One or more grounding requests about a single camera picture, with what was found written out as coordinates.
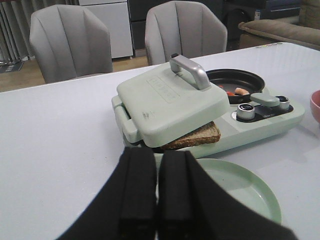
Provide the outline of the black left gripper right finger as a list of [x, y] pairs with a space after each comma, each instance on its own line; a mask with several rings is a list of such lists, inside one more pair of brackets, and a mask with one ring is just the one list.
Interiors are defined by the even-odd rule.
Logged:
[[295, 240], [287, 227], [223, 190], [188, 151], [166, 151], [158, 175], [160, 240]]

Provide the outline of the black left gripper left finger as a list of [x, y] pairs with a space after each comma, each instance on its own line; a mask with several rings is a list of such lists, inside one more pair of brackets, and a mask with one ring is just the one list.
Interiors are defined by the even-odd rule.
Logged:
[[157, 170], [149, 148], [126, 147], [101, 190], [60, 240], [153, 240]]

